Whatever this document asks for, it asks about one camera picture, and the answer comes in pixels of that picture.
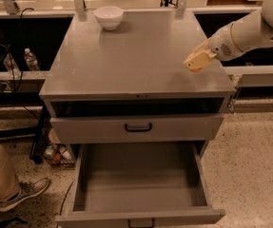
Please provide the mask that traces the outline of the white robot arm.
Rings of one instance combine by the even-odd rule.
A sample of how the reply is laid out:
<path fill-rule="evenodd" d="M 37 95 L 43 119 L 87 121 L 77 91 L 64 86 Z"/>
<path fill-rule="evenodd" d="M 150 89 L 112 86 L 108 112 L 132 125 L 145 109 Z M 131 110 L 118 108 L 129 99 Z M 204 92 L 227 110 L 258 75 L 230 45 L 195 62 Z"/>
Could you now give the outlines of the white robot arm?
<path fill-rule="evenodd" d="M 260 9 L 219 28 L 192 50 L 184 65 L 199 72 L 214 59 L 230 61 L 257 48 L 273 48 L 273 0 L 263 0 Z"/>

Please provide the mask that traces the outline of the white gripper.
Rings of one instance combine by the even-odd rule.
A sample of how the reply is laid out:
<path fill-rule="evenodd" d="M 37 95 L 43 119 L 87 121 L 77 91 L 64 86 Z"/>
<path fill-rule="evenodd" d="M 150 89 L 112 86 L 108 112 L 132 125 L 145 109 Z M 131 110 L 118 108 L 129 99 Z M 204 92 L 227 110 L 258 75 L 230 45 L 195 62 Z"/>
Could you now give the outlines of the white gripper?
<path fill-rule="evenodd" d="M 196 46 L 184 60 L 184 65 L 192 72 L 199 72 L 212 64 L 216 57 L 220 61 L 230 61 L 243 55 L 232 37 L 233 24 L 219 28 L 209 39 Z"/>

